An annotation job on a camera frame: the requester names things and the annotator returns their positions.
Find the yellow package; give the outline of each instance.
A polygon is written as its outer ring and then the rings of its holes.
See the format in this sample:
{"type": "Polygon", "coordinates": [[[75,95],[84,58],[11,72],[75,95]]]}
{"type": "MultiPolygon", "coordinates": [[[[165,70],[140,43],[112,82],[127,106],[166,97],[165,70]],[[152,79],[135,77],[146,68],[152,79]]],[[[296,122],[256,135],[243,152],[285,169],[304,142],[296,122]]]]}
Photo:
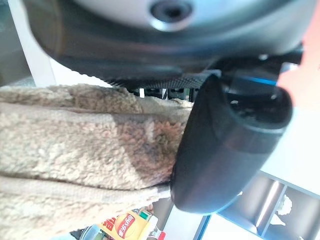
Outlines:
{"type": "Polygon", "coordinates": [[[156,228],[158,219],[143,210],[129,211],[104,221],[98,226],[115,240],[146,240],[156,228]]]}

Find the orange object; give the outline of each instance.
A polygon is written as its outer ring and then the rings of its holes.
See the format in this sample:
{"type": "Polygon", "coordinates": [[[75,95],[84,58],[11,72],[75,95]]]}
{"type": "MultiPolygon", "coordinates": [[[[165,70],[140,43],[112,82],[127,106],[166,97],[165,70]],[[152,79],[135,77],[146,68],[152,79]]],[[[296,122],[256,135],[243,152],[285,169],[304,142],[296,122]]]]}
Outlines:
{"type": "Polygon", "coordinates": [[[291,95],[295,107],[320,110],[320,0],[303,40],[304,53],[300,67],[279,77],[278,86],[291,95]]]}

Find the black handle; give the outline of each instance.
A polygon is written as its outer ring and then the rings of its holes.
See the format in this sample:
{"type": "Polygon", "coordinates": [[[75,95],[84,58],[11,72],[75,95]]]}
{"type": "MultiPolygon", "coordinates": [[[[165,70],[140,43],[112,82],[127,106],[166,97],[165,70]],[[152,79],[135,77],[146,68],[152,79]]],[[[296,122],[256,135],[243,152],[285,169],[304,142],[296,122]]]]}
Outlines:
{"type": "Polygon", "coordinates": [[[274,86],[262,95],[224,89],[210,76],[187,122],[171,177],[172,200],[183,211],[207,214],[227,206],[259,171],[290,122],[292,103],[284,89],[274,86]]]}

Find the fleece fabric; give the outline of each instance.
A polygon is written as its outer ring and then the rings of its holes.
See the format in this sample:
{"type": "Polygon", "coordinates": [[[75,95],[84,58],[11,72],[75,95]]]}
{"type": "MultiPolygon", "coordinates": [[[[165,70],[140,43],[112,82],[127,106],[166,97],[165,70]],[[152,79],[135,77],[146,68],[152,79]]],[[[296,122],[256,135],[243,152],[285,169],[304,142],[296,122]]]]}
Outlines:
{"type": "Polygon", "coordinates": [[[85,84],[0,88],[1,239],[50,239],[169,197],[191,108],[85,84]]]}

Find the shelving unit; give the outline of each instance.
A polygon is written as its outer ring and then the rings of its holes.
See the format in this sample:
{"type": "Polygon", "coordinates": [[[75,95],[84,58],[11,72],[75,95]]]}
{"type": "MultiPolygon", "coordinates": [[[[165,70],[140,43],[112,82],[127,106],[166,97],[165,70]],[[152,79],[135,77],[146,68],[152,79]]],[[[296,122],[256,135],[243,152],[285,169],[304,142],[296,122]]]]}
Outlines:
{"type": "Polygon", "coordinates": [[[219,215],[266,240],[317,240],[320,233],[320,198],[263,173],[219,215]],[[286,225],[272,225],[284,195],[292,201],[291,212],[278,215],[286,225]]]}

